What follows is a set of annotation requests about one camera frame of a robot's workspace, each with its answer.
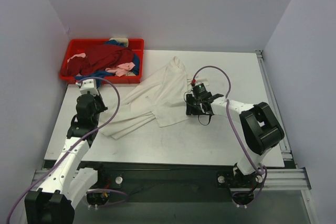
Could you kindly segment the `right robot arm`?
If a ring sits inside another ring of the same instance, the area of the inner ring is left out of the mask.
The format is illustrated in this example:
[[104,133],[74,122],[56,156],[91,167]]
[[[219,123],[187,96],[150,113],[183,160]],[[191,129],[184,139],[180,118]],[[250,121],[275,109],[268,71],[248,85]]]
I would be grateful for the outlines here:
[[185,95],[186,115],[226,116],[243,150],[235,164],[233,182],[245,186],[251,174],[262,176],[265,156],[285,137],[279,121],[266,102],[259,104],[230,100],[223,94],[211,94],[203,83],[192,83],[191,93]]

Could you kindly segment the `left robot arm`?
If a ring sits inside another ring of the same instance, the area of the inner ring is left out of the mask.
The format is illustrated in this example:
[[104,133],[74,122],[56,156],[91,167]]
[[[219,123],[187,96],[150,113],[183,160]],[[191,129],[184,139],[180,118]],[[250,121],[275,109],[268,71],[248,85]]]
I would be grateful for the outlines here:
[[106,183],[104,172],[78,168],[96,138],[99,115],[105,110],[100,93],[84,91],[77,98],[77,113],[71,120],[61,154],[38,189],[25,197],[28,223],[72,223],[85,190]]

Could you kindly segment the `white t shirt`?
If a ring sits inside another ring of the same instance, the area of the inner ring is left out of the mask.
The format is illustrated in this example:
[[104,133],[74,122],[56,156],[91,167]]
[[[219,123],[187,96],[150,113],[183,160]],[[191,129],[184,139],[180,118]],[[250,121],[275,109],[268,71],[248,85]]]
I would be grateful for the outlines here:
[[117,140],[153,120],[159,127],[186,121],[184,96],[190,82],[182,61],[174,57],[121,98],[116,116],[100,132]]

